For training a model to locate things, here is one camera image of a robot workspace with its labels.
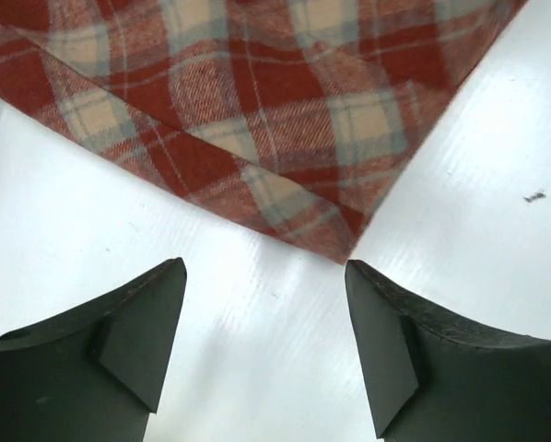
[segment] white table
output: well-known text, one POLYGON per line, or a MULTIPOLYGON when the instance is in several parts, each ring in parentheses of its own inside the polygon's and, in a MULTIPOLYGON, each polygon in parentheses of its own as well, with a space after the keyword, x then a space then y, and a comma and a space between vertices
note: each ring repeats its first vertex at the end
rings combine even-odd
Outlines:
MULTIPOLYGON (((189 279, 146 442, 374 439, 342 266, 0 101, 0 334, 174 256, 189 279)), ((551 0, 533 0, 479 66, 354 256, 468 317, 551 338, 551 0)))

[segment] towel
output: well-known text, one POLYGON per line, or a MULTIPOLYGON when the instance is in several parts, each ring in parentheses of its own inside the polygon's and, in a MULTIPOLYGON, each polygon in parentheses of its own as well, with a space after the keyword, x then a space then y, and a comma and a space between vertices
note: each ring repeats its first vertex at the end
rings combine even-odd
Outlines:
POLYGON ((525 0, 0 0, 0 98, 344 262, 525 0))

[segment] cloth fold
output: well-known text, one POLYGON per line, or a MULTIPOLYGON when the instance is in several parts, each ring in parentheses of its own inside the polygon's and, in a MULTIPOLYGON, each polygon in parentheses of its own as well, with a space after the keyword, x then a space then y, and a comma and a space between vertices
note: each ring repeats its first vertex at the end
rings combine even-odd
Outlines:
POLYGON ((0 97, 344 262, 524 0, 0 0, 0 97))

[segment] tabletop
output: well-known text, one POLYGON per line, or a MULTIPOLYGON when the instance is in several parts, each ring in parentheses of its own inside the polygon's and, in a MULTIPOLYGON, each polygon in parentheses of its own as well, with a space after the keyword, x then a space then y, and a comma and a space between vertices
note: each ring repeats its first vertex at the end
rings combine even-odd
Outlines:
MULTIPOLYGON (((0 335, 175 256, 188 285, 146 442, 375 439, 343 266, 179 200, 0 101, 0 335)), ((503 33, 353 257, 465 316, 551 339, 551 0, 503 33)))

